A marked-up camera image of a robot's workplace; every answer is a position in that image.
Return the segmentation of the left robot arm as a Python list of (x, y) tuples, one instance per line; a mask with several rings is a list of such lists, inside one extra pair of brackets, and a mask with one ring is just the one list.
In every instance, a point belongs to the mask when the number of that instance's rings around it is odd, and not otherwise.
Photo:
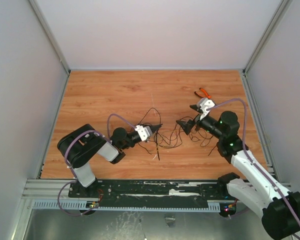
[(107, 139), (90, 124), (85, 124), (63, 137), (57, 143), (57, 149), (64, 157), (74, 179), (80, 183), (80, 191), (86, 197), (93, 197), (98, 190), (96, 176), (89, 164), (90, 159), (98, 154), (111, 164), (119, 163), (126, 154), (125, 149), (146, 142), (162, 127), (162, 124), (139, 124), (131, 132), (122, 127), (116, 128)]

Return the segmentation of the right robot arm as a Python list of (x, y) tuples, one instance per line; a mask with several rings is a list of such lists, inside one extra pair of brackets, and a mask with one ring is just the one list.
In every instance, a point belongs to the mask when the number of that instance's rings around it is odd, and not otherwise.
[(292, 192), (278, 182), (256, 160), (238, 135), (238, 116), (224, 111), (216, 120), (208, 107), (191, 105), (198, 112), (194, 119), (177, 120), (176, 123), (189, 135), (193, 128), (203, 129), (217, 138), (217, 150), (229, 164), (248, 180), (235, 173), (218, 178), (217, 194), (222, 199), (234, 197), (245, 204), (261, 220), (263, 228), (274, 240), (282, 240), (300, 231), (300, 192)]

